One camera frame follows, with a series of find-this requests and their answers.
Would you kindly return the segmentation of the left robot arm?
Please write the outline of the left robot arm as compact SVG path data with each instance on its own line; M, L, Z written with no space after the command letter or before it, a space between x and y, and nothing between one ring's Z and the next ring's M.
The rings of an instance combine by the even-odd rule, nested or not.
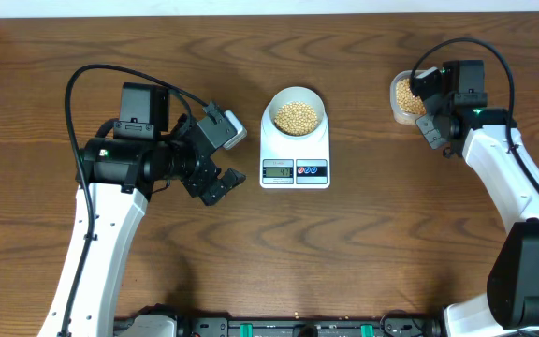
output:
M117 119L80 150L75 223L42 336L110 336L127 256L158 181L179 181L212 206L245 175L212 161L246 136L235 114L214 102L202 120L189 111L170 127L177 91L127 82Z

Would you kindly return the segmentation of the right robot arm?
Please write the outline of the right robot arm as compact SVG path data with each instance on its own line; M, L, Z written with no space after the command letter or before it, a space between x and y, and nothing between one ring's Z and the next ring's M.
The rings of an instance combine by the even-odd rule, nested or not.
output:
M507 233L486 293L444 309L445 336L539 331L539 168L508 110L488 106L484 77L478 60L449 61L410 76L427 111L418 128L431 148L473 169Z

